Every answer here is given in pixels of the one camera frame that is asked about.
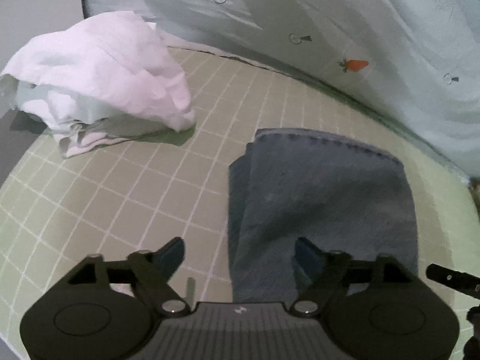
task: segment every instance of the orange carrot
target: orange carrot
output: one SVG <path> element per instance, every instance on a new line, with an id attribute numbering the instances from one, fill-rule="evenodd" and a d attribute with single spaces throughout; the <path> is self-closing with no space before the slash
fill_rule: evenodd
<path id="1" fill-rule="evenodd" d="M 347 61 L 346 59 L 343 60 L 343 62 L 339 63 L 340 66 L 342 66 L 343 71 L 360 71 L 363 68 L 368 66 L 367 61 L 359 61 L 357 59 L 351 59 Z"/>

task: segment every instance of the ribbed gray panel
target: ribbed gray panel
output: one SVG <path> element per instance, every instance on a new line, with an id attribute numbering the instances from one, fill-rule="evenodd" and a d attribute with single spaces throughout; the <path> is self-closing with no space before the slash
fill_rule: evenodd
<path id="1" fill-rule="evenodd" d="M 164 321 L 130 359 L 354 360 L 331 343 L 320 323 L 293 317 L 280 303 L 201 303 L 188 317 Z"/>

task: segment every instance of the folded gray cloth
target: folded gray cloth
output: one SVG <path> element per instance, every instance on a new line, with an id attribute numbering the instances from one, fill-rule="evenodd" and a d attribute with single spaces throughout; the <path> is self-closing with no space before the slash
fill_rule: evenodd
<path id="1" fill-rule="evenodd" d="M 402 163 L 339 135 L 258 130 L 230 166 L 233 300 L 293 302 L 308 283 L 292 266 L 298 237 L 360 260 L 392 254 L 417 274 L 415 210 Z"/>

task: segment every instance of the white logo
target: white logo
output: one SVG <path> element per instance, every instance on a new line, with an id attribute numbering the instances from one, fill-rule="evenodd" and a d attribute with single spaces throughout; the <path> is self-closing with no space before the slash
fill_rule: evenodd
<path id="1" fill-rule="evenodd" d="M 248 310 L 245 307 L 240 306 L 240 307 L 237 307 L 236 309 L 234 309 L 233 311 L 236 312 L 237 314 L 243 314 L 244 312 L 247 312 Z"/>

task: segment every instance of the carrot print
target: carrot print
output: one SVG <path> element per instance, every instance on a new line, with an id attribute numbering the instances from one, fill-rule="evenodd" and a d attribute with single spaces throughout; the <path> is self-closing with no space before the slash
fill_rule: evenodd
<path id="1" fill-rule="evenodd" d="M 360 71 L 368 66 L 367 61 L 359 61 L 357 59 L 350 59 L 348 61 L 344 59 L 343 62 L 339 62 L 338 64 L 343 68 L 344 73 L 347 71 Z"/>

